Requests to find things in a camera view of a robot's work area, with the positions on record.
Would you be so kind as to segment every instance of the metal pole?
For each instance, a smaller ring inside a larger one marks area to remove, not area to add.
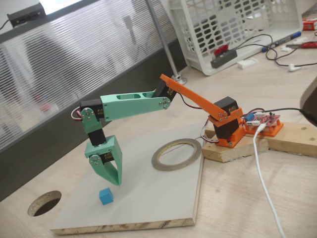
[[[170,53],[170,50],[169,50],[169,47],[168,47],[168,44],[166,43],[165,39],[164,39],[164,35],[163,35],[163,32],[160,28],[160,25],[159,25],[159,21],[157,19],[157,16],[155,14],[155,11],[154,11],[154,8],[153,8],[153,5],[152,5],[152,2],[151,0],[145,0],[147,6],[148,6],[148,9],[149,9],[149,12],[150,12],[150,15],[152,17],[152,20],[153,20],[153,23],[154,23],[154,26],[155,28],[157,29],[157,32],[158,32],[158,36],[159,36],[159,39],[160,39],[160,42],[162,43],[163,45],[163,48],[165,50],[165,53],[167,55],[167,58],[168,58],[168,61],[169,61],[169,64],[173,70],[173,76],[172,78],[179,82],[180,84],[186,84],[187,83],[187,79],[186,78],[183,78],[182,75],[180,73],[178,73],[177,71],[177,68],[175,66],[175,63],[174,63],[174,60],[173,60],[173,57],[172,57],[172,54]]]

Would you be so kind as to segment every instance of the wooden desk surface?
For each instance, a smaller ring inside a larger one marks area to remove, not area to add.
[[[304,35],[308,36],[309,40],[313,39],[312,32],[306,32]],[[255,66],[240,70],[234,65],[211,77],[205,77],[201,72],[188,68],[184,71],[184,76],[188,78],[186,86],[212,102],[230,96],[245,112],[256,107],[268,110],[299,107],[302,93],[317,76],[317,66],[305,67],[289,73],[287,68],[278,67],[274,62],[266,60],[264,54],[257,54],[254,57],[259,60]],[[298,50],[281,62],[317,62],[316,50]],[[307,122],[297,111],[281,111],[280,114],[284,121]],[[120,141],[206,119],[207,114],[203,110],[185,106],[180,97],[176,96],[171,107],[166,111],[113,121],[104,128],[104,131],[106,135],[115,134]],[[0,203],[1,238],[55,237],[50,228],[77,182],[90,166],[84,156],[85,145],[86,142],[80,144]],[[288,237],[317,237],[317,160],[270,151],[260,154],[260,164]],[[195,226],[67,237],[279,237],[253,156],[225,164],[205,160],[201,186]],[[38,217],[30,217],[27,214],[30,204],[42,194],[52,190],[61,192],[60,202],[49,212]]]

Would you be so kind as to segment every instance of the robotic arm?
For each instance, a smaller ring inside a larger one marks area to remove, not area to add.
[[[219,141],[218,146],[234,147],[246,133],[252,133],[247,130],[247,126],[242,126],[242,109],[232,98],[226,97],[213,104],[163,74],[160,78],[163,81],[155,92],[101,96],[97,100],[83,101],[80,112],[77,112],[81,115],[78,120],[83,121],[84,130],[90,139],[85,150],[86,158],[89,158],[89,163],[98,175],[115,185],[121,185],[122,182],[122,152],[114,135],[105,137],[100,122],[102,118],[111,121],[168,109],[176,93],[180,93],[209,114]]]

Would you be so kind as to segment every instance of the red circuit board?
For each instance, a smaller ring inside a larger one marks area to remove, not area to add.
[[[274,123],[280,118],[280,115],[266,115],[266,116],[257,116],[253,120],[259,120],[261,123],[266,123],[266,126],[273,126]]]

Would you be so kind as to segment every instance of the blue marker pen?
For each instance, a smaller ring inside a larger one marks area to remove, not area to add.
[[[289,42],[289,41],[293,40],[294,38],[300,37],[301,35],[302,35],[302,33],[299,31],[299,32],[296,32],[290,36],[287,36],[279,41],[275,41],[272,45],[268,45],[268,46],[274,49],[275,47],[280,46],[286,42]],[[266,52],[266,51],[267,51],[267,47],[263,47],[262,52]]]

